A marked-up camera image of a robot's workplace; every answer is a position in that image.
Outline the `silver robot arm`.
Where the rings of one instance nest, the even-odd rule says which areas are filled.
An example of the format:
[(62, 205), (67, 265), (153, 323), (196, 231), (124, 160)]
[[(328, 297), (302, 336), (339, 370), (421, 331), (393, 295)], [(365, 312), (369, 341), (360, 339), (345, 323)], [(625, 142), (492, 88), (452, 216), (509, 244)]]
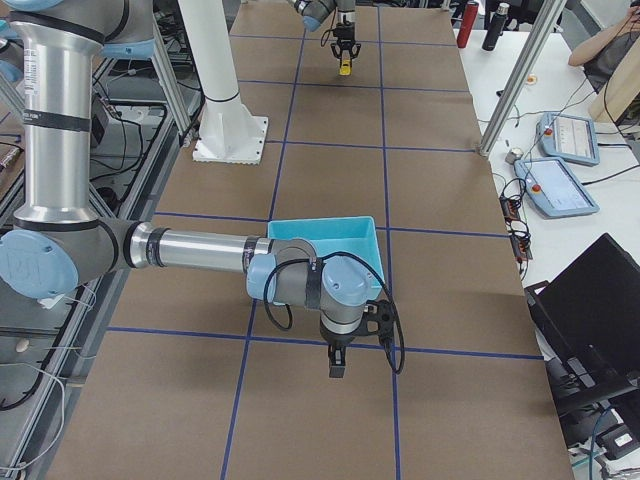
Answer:
[(315, 311), (329, 374), (341, 377), (347, 347), (394, 341), (396, 312), (373, 233), (349, 235), (350, 218), (287, 223), (284, 237), (160, 228), (109, 209), (91, 172), (94, 60), (151, 59), (159, 32), (149, 1), (12, 1), (22, 42), (26, 137), (24, 201), (1, 239), (1, 277), (44, 299), (119, 270), (181, 267), (236, 272), (250, 297)]
[(289, 4), (302, 17), (304, 28), (317, 31), (325, 20), (332, 16), (330, 27), (321, 35), (324, 47), (332, 37), (331, 51), (340, 63), (340, 74), (347, 76), (353, 60), (360, 53), (361, 44), (356, 41), (356, 2), (341, 0), (295, 0)]

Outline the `person forearm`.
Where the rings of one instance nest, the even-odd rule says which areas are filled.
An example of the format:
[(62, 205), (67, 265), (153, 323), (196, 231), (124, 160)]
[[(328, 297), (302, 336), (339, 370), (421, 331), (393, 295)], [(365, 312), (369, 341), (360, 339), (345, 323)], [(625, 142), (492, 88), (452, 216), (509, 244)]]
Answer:
[(593, 37), (575, 47), (569, 56), (568, 65), (578, 67), (596, 57), (609, 43), (624, 34), (639, 30), (639, 11), (632, 10), (631, 15), (620, 20)]

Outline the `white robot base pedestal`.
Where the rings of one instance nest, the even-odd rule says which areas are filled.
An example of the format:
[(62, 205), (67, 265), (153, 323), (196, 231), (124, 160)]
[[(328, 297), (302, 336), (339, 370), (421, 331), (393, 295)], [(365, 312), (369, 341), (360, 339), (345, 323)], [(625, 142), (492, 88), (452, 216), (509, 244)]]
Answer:
[(252, 115), (241, 99), (223, 3), (184, 0), (178, 5), (205, 97), (193, 159), (258, 164), (269, 120)]

